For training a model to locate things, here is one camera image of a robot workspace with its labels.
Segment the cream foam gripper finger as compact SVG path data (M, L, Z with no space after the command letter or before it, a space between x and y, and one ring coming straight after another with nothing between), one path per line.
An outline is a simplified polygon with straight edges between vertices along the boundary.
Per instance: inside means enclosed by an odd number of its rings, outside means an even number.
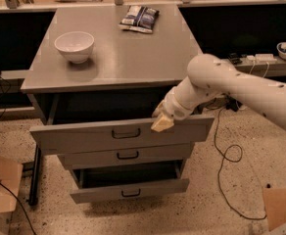
M157 118L164 113L164 101L161 101L152 113L153 118Z
M151 129L157 132L162 132L174 126L174 119L169 117L164 113L160 113L154 123L151 126Z

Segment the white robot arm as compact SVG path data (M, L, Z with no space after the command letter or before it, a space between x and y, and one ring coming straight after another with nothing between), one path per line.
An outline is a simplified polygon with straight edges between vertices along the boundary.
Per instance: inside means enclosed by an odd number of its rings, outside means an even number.
M223 93L286 130L286 83L238 71L211 54L194 57L186 77L172 87L153 112L157 132L188 118L195 108Z

